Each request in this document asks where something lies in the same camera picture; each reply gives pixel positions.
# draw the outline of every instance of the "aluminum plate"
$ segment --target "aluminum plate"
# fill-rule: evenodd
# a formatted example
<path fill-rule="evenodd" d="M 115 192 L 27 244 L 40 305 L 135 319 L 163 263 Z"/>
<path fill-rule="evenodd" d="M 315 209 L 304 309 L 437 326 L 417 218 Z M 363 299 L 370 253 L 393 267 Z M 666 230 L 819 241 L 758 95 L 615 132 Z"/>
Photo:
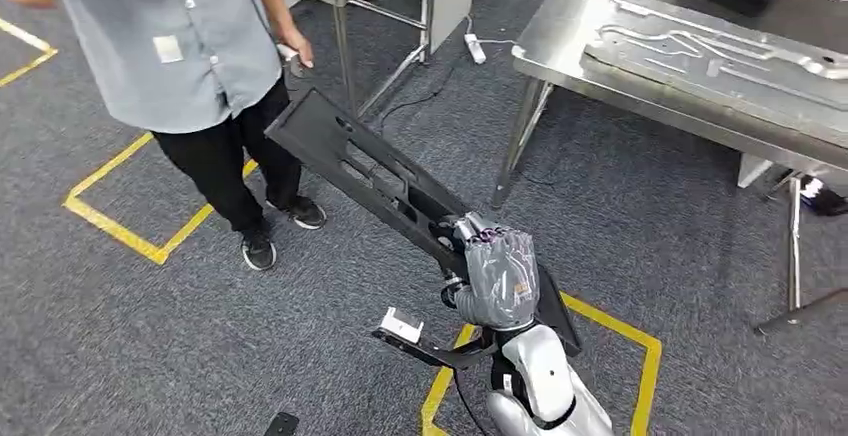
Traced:
<path fill-rule="evenodd" d="M 848 147 L 848 56 L 657 0 L 593 3 L 592 57 Z"/>

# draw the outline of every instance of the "black pants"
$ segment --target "black pants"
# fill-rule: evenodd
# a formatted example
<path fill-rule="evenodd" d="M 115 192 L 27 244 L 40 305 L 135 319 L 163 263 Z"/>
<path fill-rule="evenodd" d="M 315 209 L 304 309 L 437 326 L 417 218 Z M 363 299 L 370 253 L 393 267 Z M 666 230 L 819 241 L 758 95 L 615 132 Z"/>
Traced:
<path fill-rule="evenodd" d="M 153 133 L 165 155 L 187 174 L 233 231 L 262 227 L 262 207 L 242 180 L 244 151 L 257 163 L 268 184 L 266 198 L 287 208 L 297 195 L 300 161 L 265 137 L 265 128 L 289 104 L 282 78 L 254 106 L 235 119 L 195 133 Z"/>

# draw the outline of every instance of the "gray shirt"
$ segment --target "gray shirt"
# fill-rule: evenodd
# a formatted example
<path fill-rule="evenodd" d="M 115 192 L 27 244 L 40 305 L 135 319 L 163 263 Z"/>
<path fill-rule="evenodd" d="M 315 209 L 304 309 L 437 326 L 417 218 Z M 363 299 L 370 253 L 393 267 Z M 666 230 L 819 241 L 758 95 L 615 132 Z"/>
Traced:
<path fill-rule="evenodd" d="M 163 133 L 210 128 L 280 77 L 260 0 L 63 0 L 109 112 Z"/>

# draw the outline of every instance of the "hand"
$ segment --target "hand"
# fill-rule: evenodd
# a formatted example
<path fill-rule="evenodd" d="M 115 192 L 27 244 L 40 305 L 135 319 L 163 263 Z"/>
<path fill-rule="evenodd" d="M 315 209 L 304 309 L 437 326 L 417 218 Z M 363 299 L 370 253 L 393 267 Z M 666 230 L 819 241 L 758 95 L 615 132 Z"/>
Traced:
<path fill-rule="evenodd" d="M 290 28 L 287 31 L 280 32 L 280 39 L 283 43 L 294 49 L 300 54 L 300 61 L 307 68 L 312 68 L 312 45 L 297 28 Z"/>

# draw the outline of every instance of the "sneaker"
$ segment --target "sneaker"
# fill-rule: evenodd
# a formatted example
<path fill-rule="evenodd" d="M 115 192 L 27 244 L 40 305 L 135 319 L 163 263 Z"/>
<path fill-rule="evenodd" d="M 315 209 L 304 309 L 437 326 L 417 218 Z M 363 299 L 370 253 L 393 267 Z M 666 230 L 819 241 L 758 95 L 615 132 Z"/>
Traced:
<path fill-rule="evenodd" d="M 281 208 L 271 201 L 265 201 L 268 206 L 289 213 L 292 220 L 303 229 L 321 229 L 327 222 L 327 213 L 315 201 L 306 196 L 295 196 L 294 203 L 288 208 Z"/>
<path fill-rule="evenodd" d="M 805 175 L 801 178 L 801 199 L 819 216 L 839 216 L 848 213 L 848 201 L 828 188 L 820 179 Z"/>
<path fill-rule="evenodd" d="M 241 254 L 250 269 L 265 271 L 277 261 L 277 248 L 264 229 L 254 229 L 242 233 Z"/>

